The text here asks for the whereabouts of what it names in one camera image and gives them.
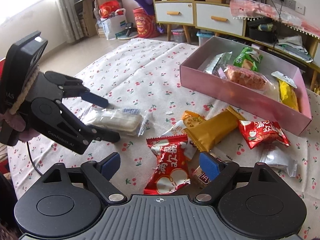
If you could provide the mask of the long wooden TV cabinet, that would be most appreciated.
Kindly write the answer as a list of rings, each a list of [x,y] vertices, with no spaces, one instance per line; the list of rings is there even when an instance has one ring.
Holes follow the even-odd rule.
[[[265,4],[287,11],[288,0],[266,0]],[[229,7],[230,0],[153,0],[157,23],[166,24],[167,31],[171,31],[173,24],[188,26],[217,35],[225,34],[242,38],[267,46],[276,55],[293,60],[313,69],[311,89],[319,86],[319,39],[298,31],[286,24],[275,21],[277,27],[277,42],[265,43],[249,38],[246,35],[246,23],[258,18],[233,17]],[[287,11],[295,15],[295,10]]]

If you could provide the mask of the pink cherry cabinet cloth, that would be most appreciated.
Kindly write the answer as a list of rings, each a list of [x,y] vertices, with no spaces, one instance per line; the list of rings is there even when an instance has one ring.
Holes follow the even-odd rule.
[[[319,27],[307,21],[302,16],[296,16],[283,10],[280,11],[280,9],[272,7],[271,5],[252,0],[230,0],[229,7],[233,17],[268,17],[319,39]]]

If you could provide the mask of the yellow snack bar in box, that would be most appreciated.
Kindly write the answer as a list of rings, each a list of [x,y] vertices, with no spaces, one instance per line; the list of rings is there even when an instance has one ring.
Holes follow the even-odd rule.
[[[299,105],[296,93],[291,85],[278,79],[281,102],[288,107],[299,111]]]

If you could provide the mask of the pink wafer snack packet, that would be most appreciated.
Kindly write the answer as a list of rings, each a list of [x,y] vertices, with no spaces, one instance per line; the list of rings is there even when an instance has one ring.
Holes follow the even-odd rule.
[[[255,71],[228,65],[224,70],[224,74],[229,81],[249,89],[260,91],[266,89],[267,79]]]

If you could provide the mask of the black storage bin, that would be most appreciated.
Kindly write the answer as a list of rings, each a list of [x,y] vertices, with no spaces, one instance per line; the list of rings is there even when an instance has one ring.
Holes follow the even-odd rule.
[[[265,43],[277,42],[277,27],[271,18],[249,20],[246,27],[246,35],[253,40]]]

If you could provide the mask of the clear white cracker packet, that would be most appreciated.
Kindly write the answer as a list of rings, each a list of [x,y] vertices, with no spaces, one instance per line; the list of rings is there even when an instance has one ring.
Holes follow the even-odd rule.
[[[91,107],[84,112],[80,120],[86,125],[140,137],[144,133],[149,116],[149,111],[139,108],[106,109]]]

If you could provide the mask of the white paper shopping bag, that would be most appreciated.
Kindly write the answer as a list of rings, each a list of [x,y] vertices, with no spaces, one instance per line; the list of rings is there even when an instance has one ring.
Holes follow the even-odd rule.
[[[102,21],[103,31],[107,40],[115,40],[125,34],[126,9],[121,8],[114,12],[113,17]]]

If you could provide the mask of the brown cracker packet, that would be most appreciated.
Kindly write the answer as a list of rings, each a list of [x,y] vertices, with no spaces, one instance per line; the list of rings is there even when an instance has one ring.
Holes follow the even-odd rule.
[[[191,173],[191,183],[197,186],[199,189],[204,189],[210,182],[211,180],[204,173],[200,166],[198,166]]]

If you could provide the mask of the gold yellow snack packet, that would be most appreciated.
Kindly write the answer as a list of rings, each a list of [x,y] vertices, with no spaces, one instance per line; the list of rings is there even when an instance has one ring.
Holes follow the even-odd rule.
[[[239,121],[246,121],[240,113],[228,106],[224,111],[185,132],[200,152],[209,152],[229,133],[238,128]]]

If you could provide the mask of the red round lantern bag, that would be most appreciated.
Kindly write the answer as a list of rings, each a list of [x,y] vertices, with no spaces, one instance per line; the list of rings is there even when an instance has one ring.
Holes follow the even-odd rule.
[[[133,14],[135,17],[138,36],[140,38],[154,38],[160,35],[155,15],[148,15],[141,7],[133,9]]]

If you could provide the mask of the cherry print cloth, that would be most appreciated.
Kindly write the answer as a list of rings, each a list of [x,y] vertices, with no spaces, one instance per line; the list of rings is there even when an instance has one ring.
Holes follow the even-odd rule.
[[[127,196],[142,193],[156,167],[156,157],[146,139],[159,137],[185,110],[206,119],[220,113],[228,105],[180,85],[180,64],[196,51],[196,46],[170,42],[134,39],[94,61],[76,77],[93,93],[107,98],[111,108],[137,108],[151,112],[143,136],[121,136],[111,144],[93,141],[83,155],[78,155],[40,135],[29,142],[31,158],[44,174],[54,163],[77,167],[88,161],[100,161],[112,152],[121,155],[121,167],[111,182]],[[298,163],[297,174],[289,177],[275,172],[302,198],[307,217],[300,230],[302,239],[319,238],[319,95],[304,89],[311,107],[312,121],[300,136],[284,131],[291,142],[284,148]],[[250,150],[238,131],[221,141],[213,153],[231,159],[240,166],[253,166],[260,160],[258,147]],[[19,199],[39,179],[34,170],[26,143],[8,148],[9,166],[16,197]]]

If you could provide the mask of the red snack packet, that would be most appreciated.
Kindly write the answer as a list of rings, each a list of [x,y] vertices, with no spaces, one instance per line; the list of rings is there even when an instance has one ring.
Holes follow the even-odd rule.
[[[252,150],[262,143],[277,141],[289,147],[290,141],[276,121],[238,121],[238,128],[248,147]]]
[[[157,157],[157,165],[144,188],[144,194],[172,194],[191,184],[184,155],[187,142],[186,134],[146,140],[149,149]]]

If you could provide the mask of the green snack packet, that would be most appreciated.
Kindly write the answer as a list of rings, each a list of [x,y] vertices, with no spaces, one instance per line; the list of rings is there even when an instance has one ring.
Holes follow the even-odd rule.
[[[258,51],[252,47],[245,47],[233,61],[233,65],[240,68],[246,68],[255,72],[259,71],[259,65],[263,59]]]

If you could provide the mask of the silver foil snack packet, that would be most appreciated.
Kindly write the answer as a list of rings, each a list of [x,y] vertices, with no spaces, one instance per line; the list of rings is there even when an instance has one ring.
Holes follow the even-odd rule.
[[[289,177],[295,177],[297,174],[297,161],[278,146],[266,145],[262,150],[260,162],[284,171]]]

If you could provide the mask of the grey Chinese snack packet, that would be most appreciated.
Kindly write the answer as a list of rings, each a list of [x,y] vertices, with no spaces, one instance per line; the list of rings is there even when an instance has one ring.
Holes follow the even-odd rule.
[[[200,65],[199,70],[207,74],[224,78],[224,70],[229,64],[231,56],[231,51],[210,56]]]

